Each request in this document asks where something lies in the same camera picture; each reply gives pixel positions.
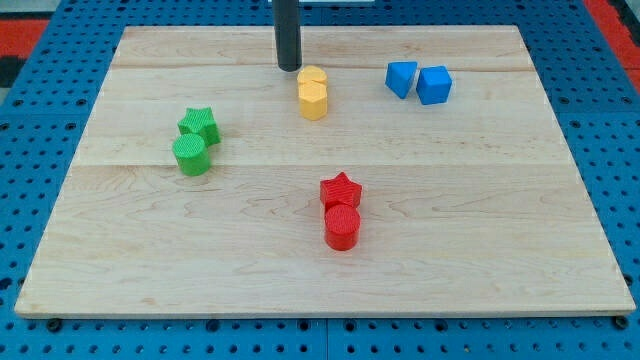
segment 3d printed block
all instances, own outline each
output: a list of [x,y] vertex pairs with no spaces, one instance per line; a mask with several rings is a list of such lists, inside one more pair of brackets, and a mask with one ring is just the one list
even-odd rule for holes
[[300,114],[309,120],[318,120],[327,115],[327,87],[315,81],[309,81],[298,88]]
[[451,76],[444,66],[423,68],[416,86],[422,105],[447,102],[451,90]]
[[391,62],[387,65],[387,79],[384,82],[400,99],[407,97],[418,68],[416,61]]
[[361,197],[362,185],[349,180],[344,172],[333,179],[320,181],[320,201],[324,204],[325,212],[338,204],[356,208],[360,205]]
[[307,65],[298,73],[298,87],[309,81],[319,82],[327,85],[327,73],[317,66]]
[[203,174],[211,166],[204,139],[197,134],[180,135],[173,142],[173,155],[182,173],[188,176]]
[[198,134],[206,146],[220,142],[218,125],[213,118],[211,108],[187,109],[187,115],[178,122],[180,134]]
[[355,208],[340,204],[324,215],[324,240],[332,249],[345,251],[356,246],[360,232],[360,214]]

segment green star block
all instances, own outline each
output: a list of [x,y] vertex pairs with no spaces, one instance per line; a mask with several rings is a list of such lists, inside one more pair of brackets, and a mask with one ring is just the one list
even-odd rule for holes
[[197,134],[180,135],[173,142],[173,155],[183,174],[197,176],[211,167],[211,158],[204,140]]
[[204,139],[205,145],[211,146],[220,142],[218,125],[213,118],[211,108],[187,109],[187,115],[178,122],[180,134],[198,134]]

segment black cylinder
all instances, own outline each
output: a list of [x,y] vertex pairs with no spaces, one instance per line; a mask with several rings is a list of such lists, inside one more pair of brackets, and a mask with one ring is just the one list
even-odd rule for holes
[[296,71],[302,65],[298,0],[273,0],[272,6],[278,66],[284,71]]

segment building block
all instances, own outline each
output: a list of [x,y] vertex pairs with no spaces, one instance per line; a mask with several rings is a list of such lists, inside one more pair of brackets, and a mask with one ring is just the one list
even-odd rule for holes
[[387,65],[387,79],[384,83],[400,99],[404,99],[411,89],[417,68],[416,61],[390,62]]
[[298,73],[298,87],[309,81],[315,81],[327,86],[327,73],[317,66],[307,65]]
[[298,88],[300,114],[305,119],[318,120],[327,115],[327,87],[315,81],[309,81]]
[[187,115],[178,122],[180,134],[198,134],[204,139],[206,146],[218,144],[220,133],[213,118],[210,107],[204,109],[187,109]]
[[361,197],[362,185],[349,180],[344,172],[333,179],[320,181],[320,201],[324,204],[325,213],[339,204],[356,208]]
[[180,171],[187,176],[204,174],[211,166],[204,139],[197,134],[180,135],[173,142],[173,155]]
[[345,251],[358,243],[360,214],[355,208],[339,204],[324,215],[324,240],[334,250]]
[[447,102],[451,90],[451,76],[444,66],[423,68],[418,75],[418,97],[422,105]]

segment blue block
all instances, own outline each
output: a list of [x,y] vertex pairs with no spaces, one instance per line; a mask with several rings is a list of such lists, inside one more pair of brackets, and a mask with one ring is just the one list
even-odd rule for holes
[[422,105],[447,102],[451,90],[451,76],[444,66],[423,68],[416,86]]
[[415,61],[391,62],[387,65],[387,80],[384,82],[400,99],[407,97],[418,68]]

